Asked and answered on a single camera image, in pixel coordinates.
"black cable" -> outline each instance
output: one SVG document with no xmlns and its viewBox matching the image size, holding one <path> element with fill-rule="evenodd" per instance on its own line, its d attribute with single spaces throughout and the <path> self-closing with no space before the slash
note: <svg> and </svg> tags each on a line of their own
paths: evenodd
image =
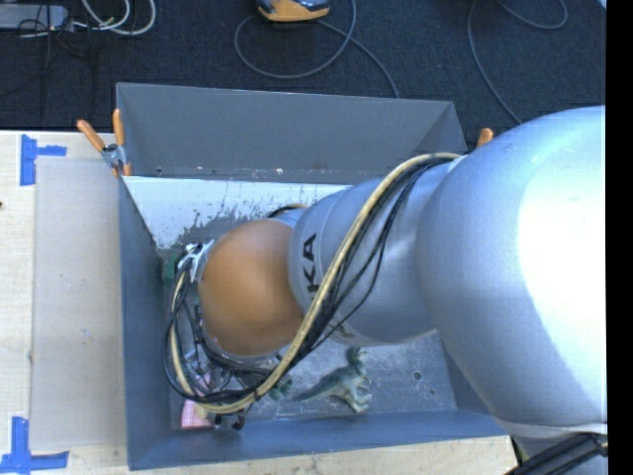
<svg viewBox="0 0 633 475">
<path fill-rule="evenodd" d="M 235 30 L 235 33 L 233 35 L 233 45 L 234 45 L 234 48 L 235 48 L 235 52 L 237 53 L 239 58 L 248 67 L 250 67 L 252 70 L 254 70 L 255 72 L 258 72 L 258 73 L 260 73 L 262 75 L 265 75 L 265 76 L 268 76 L 268 77 L 273 77 L 275 79 L 299 79 L 299 78 L 308 77 L 308 76 L 317 74 L 318 72 L 321 72 L 325 68 L 327 68 L 330 65 L 332 65 L 334 63 L 334 61 L 339 56 L 341 56 L 341 54 L 343 53 L 345 48 L 347 48 L 348 43 L 352 42 L 355 45 L 357 45 L 359 48 L 361 48 L 361 50 L 366 52 L 370 56 L 370 58 L 372 58 L 376 62 L 376 64 L 383 71 L 383 73 L 387 77 L 387 80 L 391 84 L 392 89 L 394 90 L 394 94 L 395 94 L 396 98 L 400 98 L 400 93 L 398 91 L 398 88 L 396 88 L 396 83 L 394 82 L 392 76 L 387 71 L 387 69 L 385 68 L 383 63 L 381 63 L 381 61 L 374 54 L 372 54 L 366 47 L 364 47 L 362 44 L 360 44 L 358 41 L 356 41 L 352 37 L 354 28 L 356 27 L 356 0 L 350 0 L 350 2 L 351 2 L 351 6 L 352 6 L 352 22 L 351 22 L 347 32 L 343 32 L 343 31 L 337 29 L 336 27 L 334 27 L 333 25 L 330 25 L 330 24 L 325 23 L 323 21 L 317 21 L 317 23 L 319 23 L 320 25 L 323 25 L 324 27 L 328 28 L 329 30 L 332 30 L 332 31 L 337 32 L 338 34 L 344 36 L 344 41 L 341 44 L 341 46 L 338 48 L 338 50 L 334 53 L 334 55 L 328 61 L 326 61 L 325 63 L 322 63 L 320 66 L 318 66 L 318 67 L 316 67 L 316 68 L 314 68 L 312 70 L 309 70 L 309 71 L 303 72 L 303 73 L 299 73 L 299 74 L 277 74 L 277 73 L 268 72 L 266 70 L 263 70 L 263 69 L 255 66 L 255 65 L 253 65 L 250 61 L 248 61 L 246 59 L 246 57 L 243 55 L 243 53 L 241 52 L 241 49 L 239 47 L 239 33 L 240 33 L 241 29 L 244 27 L 244 25 L 246 25 L 247 23 L 249 23 L 250 21 L 255 19 L 256 16 L 249 16 L 249 17 L 247 17 L 246 19 L 244 19 L 239 24 L 239 26 Z"/>
<path fill-rule="evenodd" d="M 576 434 L 529 457 L 505 475 L 563 475 L 598 455 L 608 457 L 606 435 Z"/>
<path fill-rule="evenodd" d="M 486 72 L 484 71 L 482 63 L 480 62 L 479 57 L 477 56 L 477 52 L 475 50 L 475 44 L 474 44 L 474 41 L 473 41 L 472 21 L 473 21 L 473 14 L 475 12 L 475 6 L 477 5 L 477 3 L 479 1 L 480 0 L 474 0 L 473 1 L 473 4 L 471 5 L 471 9 L 470 9 L 470 11 L 468 13 L 467 33 L 468 33 L 468 42 L 470 44 L 471 53 L 473 54 L 473 58 L 475 59 L 475 63 L 477 64 L 477 68 L 479 69 L 480 73 L 482 74 L 482 77 L 484 78 L 484 81 L 486 81 L 486 84 L 488 85 L 490 90 L 493 92 L 493 95 L 495 96 L 495 98 L 503 106 L 503 108 L 509 113 L 509 115 L 514 119 L 514 121 L 518 125 L 521 125 L 523 123 L 523 121 L 518 116 L 516 116 L 516 114 L 508 107 L 508 105 L 505 103 L 505 101 L 501 98 L 501 96 L 499 95 L 499 93 L 497 92 L 495 87 L 493 86 L 492 82 L 490 81 L 490 79 L 486 75 Z M 524 23 L 526 25 L 529 25 L 530 27 L 539 29 L 539 30 L 556 30 L 556 29 L 559 29 L 559 28 L 563 27 L 567 23 L 567 19 L 569 17 L 569 14 L 567 12 L 567 7 L 565 6 L 565 2 L 563 2 L 563 0 L 558 0 L 559 4 L 561 5 L 561 7 L 563 9 L 563 19 L 559 23 L 556 23 L 554 25 L 543 25 L 543 24 L 535 23 L 533 21 L 529 21 L 529 20 L 519 16 L 516 12 L 514 12 L 507 5 L 505 5 L 501 0 L 495 0 L 495 1 L 502 7 L 502 9 L 504 9 L 510 15 L 512 15 L 513 17 L 518 19 L 520 22 L 522 22 L 522 23 Z"/>
</svg>

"handle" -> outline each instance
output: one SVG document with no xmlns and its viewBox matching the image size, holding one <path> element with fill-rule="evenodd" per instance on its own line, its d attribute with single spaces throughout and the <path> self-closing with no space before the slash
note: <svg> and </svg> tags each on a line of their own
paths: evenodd
<svg viewBox="0 0 633 475">
<path fill-rule="evenodd" d="M 85 120 L 77 120 L 77 129 L 88 139 L 93 147 L 101 152 L 105 149 L 106 144 Z"/>
<path fill-rule="evenodd" d="M 117 145 L 124 145 L 126 143 L 126 134 L 123 130 L 123 122 L 121 121 L 120 109 L 115 109 L 112 113 L 112 127 L 115 130 L 115 139 L 117 140 Z"/>
</svg>

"power cord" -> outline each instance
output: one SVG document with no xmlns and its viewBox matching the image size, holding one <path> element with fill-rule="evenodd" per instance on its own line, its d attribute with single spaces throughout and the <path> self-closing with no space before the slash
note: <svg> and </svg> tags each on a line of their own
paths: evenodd
<svg viewBox="0 0 633 475">
<path fill-rule="evenodd" d="M 318 67 L 316 67 L 316 68 L 314 68 L 312 70 L 309 70 L 307 72 L 302 72 L 302 73 L 299 73 L 299 74 L 277 74 L 277 73 L 274 73 L 274 72 L 268 72 L 266 70 L 263 70 L 263 69 L 255 66 L 255 65 L 253 65 L 250 61 L 248 61 L 248 59 L 246 59 L 246 57 L 241 52 L 241 49 L 239 47 L 239 34 L 241 32 L 241 29 L 244 27 L 244 25 L 246 25 L 247 23 L 249 23 L 250 21 L 255 19 L 256 16 L 249 16 L 249 17 L 247 17 L 235 29 L 235 34 L 233 36 L 233 44 L 234 44 L 234 47 L 235 47 L 235 52 L 237 53 L 239 58 L 248 67 L 250 67 L 252 70 L 254 70 L 255 72 L 258 72 L 258 73 L 260 73 L 262 75 L 265 75 L 265 76 L 268 76 L 268 77 L 273 77 L 275 79 L 299 79 L 299 78 L 302 78 L 302 77 L 308 77 L 308 76 L 317 74 L 318 72 L 321 72 L 322 70 L 324 70 L 327 67 L 329 67 L 330 65 L 332 65 L 334 63 L 334 61 L 339 56 L 341 56 L 341 54 L 343 53 L 343 51 L 345 50 L 347 45 L 350 42 L 352 42 L 356 46 L 358 46 L 361 50 L 363 50 L 365 53 L 367 53 L 372 58 L 372 60 L 374 60 L 374 62 L 379 66 L 379 68 L 382 70 L 382 72 L 387 77 L 387 80 L 391 84 L 392 90 L 394 91 L 394 95 L 396 96 L 396 98 L 400 98 L 400 93 L 398 91 L 398 88 L 396 87 L 396 83 L 394 82 L 391 74 L 387 71 L 387 69 L 385 68 L 383 63 L 374 54 L 372 54 L 366 47 L 364 47 L 361 43 L 359 43 L 356 39 L 354 39 L 352 37 L 352 33 L 354 31 L 354 27 L 356 26 L 356 0 L 350 0 L 350 2 L 351 2 L 351 6 L 352 6 L 352 22 L 351 22 L 347 32 L 343 32 L 342 30 L 339 30 L 338 28 L 336 28 L 333 25 L 331 25 L 329 23 L 326 23 L 324 21 L 321 21 L 321 20 L 317 21 L 318 24 L 326 27 L 329 30 L 332 30 L 332 31 L 337 32 L 338 34 L 342 35 L 344 37 L 344 41 L 341 44 L 341 46 L 338 48 L 338 50 L 332 55 L 332 57 L 329 60 L 327 60 L 326 62 L 322 63 L 320 66 L 318 66 Z"/>
<path fill-rule="evenodd" d="M 523 121 L 518 116 L 516 116 L 516 114 L 508 107 L 508 105 L 505 103 L 505 101 L 501 98 L 501 96 L 499 95 L 499 93 L 497 92 L 497 90 L 495 89 L 493 84 L 491 83 L 490 79 L 486 75 L 486 73 L 484 71 L 484 68 L 482 67 L 482 64 L 481 64 L 481 62 L 479 60 L 479 57 L 477 56 L 477 52 L 475 50 L 475 44 L 474 44 L 474 41 L 473 41 L 472 21 L 473 21 L 473 14 L 475 12 L 475 7 L 477 6 L 479 1 L 480 0 L 474 0 L 473 1 L 473 4 L 471 5 L 470 12 L 468 13 L 467 29 L 468 29 L 468 42 L 470 44 L 471 52 L 472 52 L 473 57 L 475 59 L 475 63 L 477 64 L 477 68 L 479 68 L 479 71 L 482 74 L 482 77 L 484 77 L 484 80 L 486 81 L 486 84 L 488 85 L 490 90 L 493 92 L 493 95 L 495 95 L 495 98 L 497 98 L 498 102 L 509 113 L 509 115 L 514 119 L 514 121 L 518 125 L 521 125 L 523 123 Z M 513 11 L 507 5 L 505 5 L 502 2 L 502 0 L 495 0 L 495 2 L 497 2 L 502 7 L 502 9 L 504 9 L 507 13 L 509 13 L 513 17 L 515 17 L 521 23 L 524 23 L 524 24 L 526 24 L 526 25 L 528 25 L 530 27 L 533 27 L 533 28 L 536 28 L 536 29 L 539 29 L 539 30 L 557 30 L 557 29 L 563 27 L 567 23 L 567 19 L 568 19 L 569 15 L 568 15 L 568 12 L 567 12 L 567 7 L 565 6 L 565 2 L 563 2 L 563 0 L 557 0 L 557 1 L 561 5 L 561 8 L 563 9 L 563 19 L 559 23 L 554 24 L 554 25 L 543 25 L 543 24 L 535 23 L 533 21 L 529 21 L 529 20 L 519 16 L 515 11 Z"/>
<path fill-rule="evenodd" d="M 149 30 L 151 30 L 154 26 L 154 23 L 156 21 L 156 4 L 154 2 L 154 0 L 147 0 L 147 3 L 149 5 L 149 10 L 150 10 L 150 16 L 149 16 L 149 20 L 147 22 L 147 24 L 138 29 L 135 30 L 134 29 L 134 25 L 132 28 L 130 28 L 129 30 L 125 30 L 122 28 L 122 26 L 128 21 L 128 18 L 130 17 L 130 13 L 131 13 L 131 3 L 130 0 L 123 0 L 125 6 L 126 6 L 126 11 L 125 14 L 123 16 L 123 18 L 121 18 L 119 21 L 115 22 L 114 17 L 111 17 L 108 20 L 102 20 L 93 10 L 92 6 L 90 5 L 90 3 L 88 2 L 88 0 L 81 0 L 82 5 L 84 6 L 85 10 L 88 12 L 88 14 L 90 15 L 90 17 L 97 23 L 96 26 L 94 25 L 90 25 L 89 23 L 81 23 L 78 21 L 74 22 L 74 25 L 76 25 L 77 27 L 81 27 L 81 28 L 86 28 L 89 30 L 94 30 L 94 31 L 98 31 L 98 32 L 112 32 L 114 34 L 119 34 L 122 36 L 128 36 L 128 37 L 137 37 L 139 35 L 145 34 L 146 32 L 149 32 Z"/>
</svg>

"black carpet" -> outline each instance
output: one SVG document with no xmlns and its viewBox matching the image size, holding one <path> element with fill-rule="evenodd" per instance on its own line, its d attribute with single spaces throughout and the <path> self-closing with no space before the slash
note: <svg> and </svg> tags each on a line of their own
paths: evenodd
<svg viewBox="0 0 633 475">
<path fill-rule="evenodd" d="M 87 20 L 79 0 L 25 1 L 62 3 Z M 89 1 L 100 16 L 122 15 L 121 0 Z M 110 132 L 120 81 L 449 100 L 469 146 L 483 127 L 500 134 L 605 103 L 606 11 L 597 0 L 354 1 L 357 43 L 297 78 L 263 75 L 238 55 L 234 35 L 254 15 L 250 0 L 155 0 L 155 25 L 138 37 L 76 28 L 30 39 L 2 31 L 0 129 L 74 131 L 84 118 Z M 292 31 L 255 16 L 240 29 L 239 50 L 267 72 L 317 69 L 340 49 L 353 21 L 352 0 L 329 2 L 320 24 Z M 147 16 L 147 1 L 133 0 L 129 26 L 142 28 Z"/>
</svg>

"wooden table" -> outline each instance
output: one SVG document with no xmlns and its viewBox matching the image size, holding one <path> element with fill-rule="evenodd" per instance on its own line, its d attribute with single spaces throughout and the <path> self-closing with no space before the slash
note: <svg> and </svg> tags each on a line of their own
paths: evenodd
<svg viewBox="0 0 633 475">
<path fill-rule="evenodd" d="M 29 418 L 34 285 L 35 206 L 37 183 L 20 186 L 20 137 L 0 132 L 0 454 L 11 449 L 11 419 Z M 66 146 L 67 156 L 94 157 L 95 150 L 79 133 L 32 132 L 38 145 Z M 108 143 L 114 136 L 103 135 Z M 33 455 L 46 452 L 34 451 Z M 230 462 L 220 465 L 149 470 L 160 473 L 223 474 L 385 474 L 501 475 L 514 466 L 508 437 L 496 436 Z M 128 473 L 124 445 L 70 448 L 68 465 L 53 473 Z"/>
</svg>

